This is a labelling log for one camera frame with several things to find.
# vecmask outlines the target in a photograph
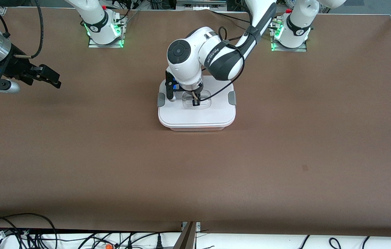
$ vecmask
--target green led light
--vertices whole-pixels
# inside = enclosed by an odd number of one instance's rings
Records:
[[[89,34],[88,27],[86,27],[86,25],[85,25],[85,29],[86,29],[86,33],[88,34],[88,36],[91,37],[91,35]]]
[[[280,39],[281,33],[283,32],[283,25],[280,24],[280,27],[276,30],[275,38]]]
[[[115,30],[117,27],[115,25],[111,25],[111,29],[113,30],[114,32],[114,35],[118,35],[118,33],[120,33],[120,30]]]

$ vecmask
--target table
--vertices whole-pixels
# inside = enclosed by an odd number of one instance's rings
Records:
[[[272,52],[264,37],[235,83],[234,123],[197,133],[157,118],[167,46],[202,26],[235,37],[245,23],[140,11],[123,49],[89,49],[75,10],[43,15],[32,62],[63,84],[0,93],[0,215],[37,212],[65,229],[197,220],[214,233],[391,236],[389,16],[319,15],[306,53]],[[4,18],[12,42],[36,51],[36,9]]]

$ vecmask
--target white surface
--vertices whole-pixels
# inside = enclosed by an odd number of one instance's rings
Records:
[[[204,76],[202,99],[216,93],[227,83],[229,81],[217,81],[213,76]],[[159,91],[166,96],[165,80]],[[232,84],[211,99],[202,101],[200,106],[192,106],[192,97],[186,92],[175,92],[175,101],[165,97],[164,106],[158,108],[159,120],[175,131],[220,130],[229,126],[235,118],[235,105],[228,102],[230,91],[234,91]],[[186,103],[182,96],[188,96]]]
[[[65,0],[72,5],[82,19],[89,24],[100,22],[105,16],[99,0]]]
[[[132,240],[139,238],[147,233],[138,233],[132,236]],[[90,233],[83,234],[61,234],[58,237],[64,240],[86,238]],[[102,238],[107,233],[101,233],[97,236]],[[180,233],[163,233],[162,245],[164,247],[173,246]],[[129,233],[122,233],[121,239],[125,239]],[[303,242],[305,235],[269,235],[269,234],[224,234],[224,233],[199,233],[197,235],[197,249],[204,249],[215,246],[213,249],[298,249]],[[312,235],[303,249],[331,249],[328,240],[331,236]],[[342,249],[360,249],[365,237],[362,236],[333,236],[338,239]],[[47,235],[43,238],[54,238],[54,235]],[[108,241],[119,243],[119,234],[115,233],[106,238]],[[58,242],[58,249],[77,249],[82,241]],[[87,242],[82,249],[90,248],[93,241]],[[133,244],[143,249],[154,249],[157,243],[157,236],[152,235]],[[54,249],[54,241],[45,241],[50,249]],[[6,238],[1,244],[0,249],[17,249],[18,244],[14,236]],[[99,244],[96,249],[105,249],[104,244]],[[391,249],[391,238],[371,237],[365,245],[365,249]]]
[[[306,39],[308,39],[308,34],[311,31],[311,28],[308,28],[308,30],[303,35],[295,36],[294,32],[288,28],[288,25],[286,23],[286,19],[288,18],[288,16],[289,14],[287,13],[284,13],[281,16],[283,19],[283,31],[281,32],[278,41],[280,41],[280,43],[285,47],[300,47],[300,45],[302,45],[302,43],[306,41]]]
[[[291,13],[291,21],[297,27],[308,27],[319,13],[320,4],[316,0],[297,0]]]

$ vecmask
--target metal mounting plate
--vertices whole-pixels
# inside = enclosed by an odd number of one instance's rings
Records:
[[[182,227],[181,227],[182,231],[186,227],[186,224],[188,224],[188,222],[182,222]],[[197,225],[197,229],[195,231],[200,232],[200,222],[196,222],[195,224]]]

